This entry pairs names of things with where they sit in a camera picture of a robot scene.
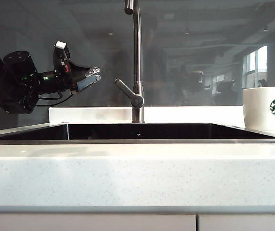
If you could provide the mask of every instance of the white mug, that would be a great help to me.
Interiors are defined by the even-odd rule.
[[[275,130],[275,87],[243,90],[245,127],[255,130]]]

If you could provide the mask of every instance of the black sink basin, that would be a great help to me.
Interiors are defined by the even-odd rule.
[[[275,136],[217,124],[65,124],[0,135],[0,141],[114,141],[117,143],[275,140]]]

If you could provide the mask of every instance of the white cabinet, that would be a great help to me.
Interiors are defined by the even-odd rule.
[[[0,213],[0,231],[195,231],[195,215]]]
[[[199,231],[275,231],[275,215],[199,215]]]

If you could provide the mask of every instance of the white countertop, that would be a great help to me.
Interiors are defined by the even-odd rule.
[[[275,144],[0,145],[0,211],[275,212]]]

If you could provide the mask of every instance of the cable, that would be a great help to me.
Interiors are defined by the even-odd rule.
[[[39,97],[39,100],[59,100],[63,97],[60,91],[57,91],[57,94],[59,95],[59,97],[54,97],[54,98]]]
[[[55,106],[55,105],[58,105],[58,104],[63,103],[64,101],[67,101],[67,100],[70,99],[72,96],[73,96],[73,94],[71,93],[71,95],[70,95],[68,98],[66,98],[65,100],[62,100],[62,101],[60,101],[60,102],[58,102],[58,103],[54,103],[54,104],[50,104],[50,105],[35,105],[35,106],[36,106],[36,107],[51,107],[51,106]]]

